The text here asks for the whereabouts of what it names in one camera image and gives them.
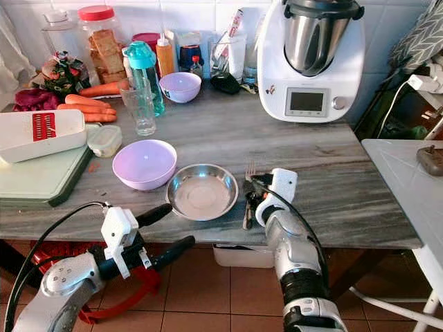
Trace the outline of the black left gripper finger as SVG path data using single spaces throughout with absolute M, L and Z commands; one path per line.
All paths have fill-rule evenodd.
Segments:
M 171 263 L 183 256 L 183 254 L 192 248 L 194 244 L 196 244 L 196 239 L 193 235 L 187 235 L 186 237 L 175 241 L 164 253 L 152 257 L 152 268 L 157 271 L 167 268 Z
M 148 227 L 163 219 L 171 211 L 173 211 L 171 203 L 162 203 L 162 205 L 136 216 L 136 222 L 140 228 Z

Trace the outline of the steel fork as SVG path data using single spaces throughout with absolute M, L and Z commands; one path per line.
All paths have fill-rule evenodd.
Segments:
M 252 177 L 256 174 L 255 163 L 250 161 L 244 172 L 244 197 L 246 197 L 246 212 L 244 213 L 244 219 L 242 222 L 243 230 L 250 230 L 252 228 L 252 218 L 254 215 L 252 201 L 254 189 L 252 187 Z

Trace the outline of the round steel plate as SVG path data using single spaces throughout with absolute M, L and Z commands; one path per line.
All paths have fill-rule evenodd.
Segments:
M 217 219 L 234 208 L 239 196 L 237 178 L 219 165 L 199 163 L 179 169 L 165 187 L 173 211 L 191 221 Z

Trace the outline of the white plastic tub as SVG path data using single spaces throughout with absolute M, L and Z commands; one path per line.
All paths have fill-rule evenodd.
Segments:
M 274 268 L 274 256 L 268 246 L 225 246 L 215 244 L 213 256 L 226 268 Z

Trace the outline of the black rounded object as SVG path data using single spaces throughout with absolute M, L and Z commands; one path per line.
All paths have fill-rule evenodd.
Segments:
M 227 93 L 229 95 L 237 95 L 237 93 L 241 91 L 241 86 L 238 80 L 228 72 L 219 71 L 213 73 L 209 82 L 216 91 Z

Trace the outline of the pale green cutting board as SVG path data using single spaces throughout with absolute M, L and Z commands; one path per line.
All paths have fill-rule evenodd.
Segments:
M 0 201 L 6 205 L 58 206 L 69 199 L 93 152 L 86 146 L 97 124 L 55 124 L 54 137 L 35 141 L 32 124 L 0 124 L 1 148 L 16 147 L 17 162 L 0 151 Z

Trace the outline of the white folding table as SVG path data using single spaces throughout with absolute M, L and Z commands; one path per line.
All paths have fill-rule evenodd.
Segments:
M 443 330 L 443 320 L 434 316 L 443 308 L 443 175 L 427 173 L 417 157 L 424 147 L 443 149 L 443 141 L 366 139 L 363 146 L 423 241 L 412 253 L 431 294 L 427 299 L 373 298 L 354 287 L 350 291 L 366 303 L 414 320 L 413 332 L 430 326 Z

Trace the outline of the white slicer with red insert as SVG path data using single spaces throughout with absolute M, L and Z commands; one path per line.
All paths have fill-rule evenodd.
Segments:
M 0 114 L 0 159 L 18 163 L 85 145 L 84 115 L 75 109 Z

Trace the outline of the dark filled glass jar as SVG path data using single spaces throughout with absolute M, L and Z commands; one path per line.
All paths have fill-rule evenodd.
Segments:
M 176 33 L 179 54 L 177 64 L 181 72 L 190 72 L 191 57 L 200 56 L 202 66 L 204 66 L 204 58 L 201 51 L 201 34 L 199 31 L 189 31 Z

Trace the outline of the teal capped water bottle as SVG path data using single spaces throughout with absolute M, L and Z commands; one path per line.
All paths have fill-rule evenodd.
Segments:
M 163 94 L 155 69 L 157 57 L 144 41 L 133 41 L 123 48 L 129 64 L 129 83 L 134 89 L 149 89 L 152 92 L 153 113 L 156 117 L 165 113 Z

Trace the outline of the maroon bag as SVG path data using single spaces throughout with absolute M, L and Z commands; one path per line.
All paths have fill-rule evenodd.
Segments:
M 51 91 L 44 89 L 24 89 L 14 95 L 14 111 L 56 110 L 63 101 Z

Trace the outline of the brown lumpy object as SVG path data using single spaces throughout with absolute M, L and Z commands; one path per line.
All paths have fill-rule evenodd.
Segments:
M 434 145 L 423 147 L 417 151 L 418 164 L 431 176 L 443 176 L 443 148 Z

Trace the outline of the pink lidded container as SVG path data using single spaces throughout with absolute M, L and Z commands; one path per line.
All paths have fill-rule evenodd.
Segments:
M 151 48 L 157 47 L 157 42 L 161 38 L 162 34 L 159 33 L 138 33 L 131 37 L 132 42 L 142 41 L 149 45 Z

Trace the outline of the white power plug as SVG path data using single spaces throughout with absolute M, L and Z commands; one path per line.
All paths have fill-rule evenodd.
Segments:
M 428 93 L 443 93 L 443 83 L 438 82 L 431 76 L 411 75 L 407 83 L 415 91 L 425 91 Z

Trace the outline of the clear lidded empty jar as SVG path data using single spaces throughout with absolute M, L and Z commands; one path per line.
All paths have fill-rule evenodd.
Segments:
M 48 10 L 42 13 L 44 25 L 41 28 L 46 45 L 53 53 L 66 51 L 69 57 L 84 59 L 79 43 L 78 26 L 69 19 L 66 10 Z

